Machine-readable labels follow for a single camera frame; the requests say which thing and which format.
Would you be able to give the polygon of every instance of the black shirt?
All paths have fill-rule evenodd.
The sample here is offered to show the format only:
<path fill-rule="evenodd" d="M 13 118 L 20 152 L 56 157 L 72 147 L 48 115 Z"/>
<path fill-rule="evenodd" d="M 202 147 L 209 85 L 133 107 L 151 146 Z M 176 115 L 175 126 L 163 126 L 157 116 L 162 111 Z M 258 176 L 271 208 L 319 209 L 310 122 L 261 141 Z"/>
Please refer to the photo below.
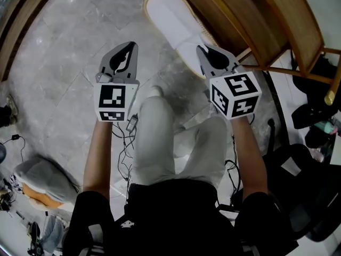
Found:
<path fill-rule="evenodd" d="M 131 185 L 125 215 L 114 221 L 109 201 L 94 191 L 81 193 L 72 215 L 63 255 L 79 255 L 91 243 L 88 227 L 100 224 L 106 255 L 138 251 L 224 251 L 243 255 L 242 244 L 257 246 L 260 255 L 280 255 L 288 224 L 265 193 L 248 196 L 235 226 L 215 207 L 216 189 L 189 179 L 151 186 Z"/>

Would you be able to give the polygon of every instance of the chair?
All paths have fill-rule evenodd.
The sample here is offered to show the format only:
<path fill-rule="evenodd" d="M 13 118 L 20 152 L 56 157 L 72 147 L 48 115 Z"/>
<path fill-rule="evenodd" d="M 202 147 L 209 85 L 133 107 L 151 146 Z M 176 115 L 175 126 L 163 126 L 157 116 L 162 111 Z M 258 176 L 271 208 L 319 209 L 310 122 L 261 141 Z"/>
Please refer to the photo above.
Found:
<path fill-rule="evenodd" d="M 218 46 L 238 59 L 250 49 L 259 65 L 275 62 L 288 40 L 265 0 L 188 0 Z"/>
<path fill-rule="evenodd" d="M 314 79 L 330 84 L 325 102 L 331 105 L 341 81 L 341 60 L 334 78 L 311 73 L 321 53 L 341 54 L 341 50 L 324 47 L 322 34 L 306 0 L 266 0 L 283 26 L 293 50 L 299 71 L 268 67 L 267 70 Z"/>
<path fill-rule="evenodd" d="M 320 28 L 306 0 L 188 1 L 220 47 L 232 52 L 240 62 L 254 55 L 258 65 L 243 64 L 245 68 L 326 83 L 330 90 L 324 100 L 332 105 L 341 80 L 341 60 L 332 78 L 312 73 L 312 69 L 322 53 L 341 54 L 341 50 L 324 47 Z M 245 43 L 249 53 L 238 56 Z M 289 49 L 295 54 L 299 70 L 271 67 Z"/>
<path fill-rule="evenodd" d="M 315 242 L 325 240 L 341 223 L 341 167 L 318 163 L 301 144 L 275 151 L 270 147 L 263 157 L 269 192 L 289 216 L 291 239 L 306 236 Z M 290 160 L 297 166 L 294 175 L 283 168 Z M 231 202 L 236 208 L 241 205 L 242 190 L 232 196 Z"/>

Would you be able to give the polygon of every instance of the wire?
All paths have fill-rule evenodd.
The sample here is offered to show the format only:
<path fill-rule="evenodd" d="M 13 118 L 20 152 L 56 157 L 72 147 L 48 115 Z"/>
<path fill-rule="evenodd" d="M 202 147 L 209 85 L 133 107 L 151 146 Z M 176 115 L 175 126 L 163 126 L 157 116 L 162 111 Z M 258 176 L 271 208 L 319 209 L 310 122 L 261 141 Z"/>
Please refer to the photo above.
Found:
<path fill-rule="evenodd" d="M 22 160 L 22 162 L 23 162 L 22 150 L 25 148 L 26 140 L 25 140 L 22 136 L 20 136 L 20 137 L 23 139 L 23 147 L 22 147 L 21 150 L 20 150 L 21 160 Z"/>
<path fill-rule="evenodd" d="M 134 129 L 135 129 L 135 133 L 134 133 L 134 135 L 132 136 L 132 137 L 133 137 L 133 140 L 131 140 L 130 143 L 129 143 L 128 145 L 125 143 L 125 139 L 123 138 L 123 150 L 119 153 L 119 155 L 118 155 L 118 162 L 117 162 L 117 169 L 118 169 L 118 172 L 120 173 L 120 175 L 122 176 L 122 178 L 123 178 L 125 181 L 127 181 L 127 182 L 129 182 L 130 172 L 129 172 L 128 166 L 124 163 L 124 159 L 125 159 L 126 157 L 132 158 L 130 155 L 127 155 L 127 148 L 128 148 L 130 145 L 133 144 L 133 142 L 134 142 L 134 140 L 135 140 L 135 138 L 136 138 L 137 129 L 136 129 L 136 127 L 135 127 Z M 121 161 L 121 155 L 122 155 L 123 152 L 124 152 L 125 155 L 124 155 L 124 157 L 123 157 L 123 159 L 122 159 L 122 161 Z M 121 170 L 120 170 L 120 168 L 119 168 L 120 164 L 124 165 L 124 166 L 127 168 L 127 170 L 128 170 L 127 177 L 124 177 L 124 176 L 123 176 L 123 174 L 122 174 L 122 172 L 121 172 Z"/>
<path fill-rule="evenodd" d="M 115 126 L 117 129 L 119 129 L 121 132 L 122 132 L 122 129 L 119 127 L 119 126 L 117 126 L 117 125 L 115 125 L 114 123 L 113 123 L 113 126 Z M 132 138 L 133 136 L 132 135 L 129 135 L 129 136 L 125 136 L 124 135 L 124 133 L 123 133 L 123 137 L 121 137 L 121 136 L 119 136 L 118 134 L 115 134 L 115 132 L 114 131 L 111 131 L 111 133 L 114 135 L 114 136 L 116 136 L 117 138 L 119 138 L 119 139 L 126 139 L 126 138 Z"/>
<path fill-rule="evenodd" d="M 129 192 L 129 186 L 130 186 L 130 172 L 131 172 L 131 167 L 133 165 L 130 165 L 129 169 L 128 169 L 128 181 L 127 181 L 127 195 L 126 195 L 126 204 L 127 204 L 127 201 L 128 201 L 128 192 Z"/>
<path fill-rule="evenodd" d="M 2 145 L 3 145 L 3 144 L 6 144 L 6 143 L 7 143 L 7 142 L 9 142 L 10 140 L 12 140 L 12 139 L 8 139 L 8 141 L 6 141 L 6 142 L 2 143 Z"/>
<path fill-rule="evenodd" d="M 232 185 L 233 185 L 233 193 L 232 193 L 232 196 L 233 196 L 234 194 L 236 194 L 236 193 L 239 191 L 240 184 L 241 184 L 241 177 L 240 177 L 239 168 L 238 168 L 238 166 L 237 166 L 236 141 L 235 141 L 235 139 L 234 139 L 234 135 L 232 136 L 232 143 L 233 143 L 234 161 L 228 159 L 228 160 L 225 161 L 225 165 L 226 165 L 228 162 L 232 163 L 232 165 L 233 165 L 232 167 L 230 167 L 230 168 L 228 169 L 229 178 L 230 178 L 230 180 L 231 180 L 231 182 L 232 182 Z M 235 184 L 234 184 L 234 182 L 233 182 L 233 180 L 232 180 L 231 174 L 230 174 L 230 171 L 231 171 L 231 170 L 234 170 L 234 169 L 237 169 L 237 172 L 238 172 L 238 185 L 237 185 L 237 187 L 235 186 Z"/>
<path fill-rule="evenodd" d="M 254 114 L 254 117 L 252 118 L 252 121 L 250 122 L 250 125 L 254 122 L 255 120 L 255 114 Z"/>
<path fill-rule="evenodd" d="M 22 139 L 23 139 L 23 146 L 22 146 L 22 148 L 21 148 L 21 150 L 20 150 L 21 160 L 22 160 L 22 162 L 23 162 L 22 150 L 25 148 L 26 140 L 25 140 L 22 136 L 19 136 L 19 138 L 22 138 Z M 11 141 L 11 140 L 16 140 L 16 139 L 13 139 L 13 138 L 8 139 L 8 140 L 5 141 L 4 143 L 2 143 L 2 145 L 6 144 L 7 142 L 9 142 L 9 141 Z"/>
<path fill-rule="evenodd" d="M 132 144 L 132 147 L 133 147 L 133 150 L 135 150 L 134 149 L 134 145 L 133 145 L 133 142 L 132 142 L 132 138 L 129 136 L 129 140 L 130 140 L 130 143 Z"/>

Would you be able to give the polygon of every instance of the white shoe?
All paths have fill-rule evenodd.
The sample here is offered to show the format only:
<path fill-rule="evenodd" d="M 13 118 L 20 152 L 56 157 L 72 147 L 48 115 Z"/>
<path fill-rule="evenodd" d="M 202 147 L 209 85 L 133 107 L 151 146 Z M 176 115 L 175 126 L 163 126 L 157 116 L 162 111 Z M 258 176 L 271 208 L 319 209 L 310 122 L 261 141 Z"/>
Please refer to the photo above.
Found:
<path fill-rule="evenodd" d="M 152 86 L 151 91 L 148 95 L 148 98 L 149 97 L 163 97 L 163 96 L 164 96 L 164 93 L 160 86 Z"/>
<path fill-rule="evenodd" d="M 145 0 L 144 11 L 149 20 L 166 37 L 184 63 L 200 78 L 206 79 L 200 68 L 197 46 L 215 45 L 211 34 L 194 14 L 186 0 Z"/>

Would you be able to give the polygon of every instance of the knee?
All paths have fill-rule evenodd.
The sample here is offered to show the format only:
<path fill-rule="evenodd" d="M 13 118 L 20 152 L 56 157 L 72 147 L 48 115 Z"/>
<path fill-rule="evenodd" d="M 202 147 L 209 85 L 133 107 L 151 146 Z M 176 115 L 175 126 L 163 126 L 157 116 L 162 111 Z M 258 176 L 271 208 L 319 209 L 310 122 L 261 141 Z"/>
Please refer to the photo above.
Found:
<path fill-rule="evenodd" d="M 140 112 L 157 111 L 159 113 L 171 113 L 172 109 L 163 97 L 149 97 L 141 105 Z"/>
<path fill-rule="evenodd" d="M 227 126 L 224 119 L 221 117 L 211 117 L 202 123 L 200 129 L 205 130 L 210 135 L 213 136 L 224 136 L 227 135 Z"/>

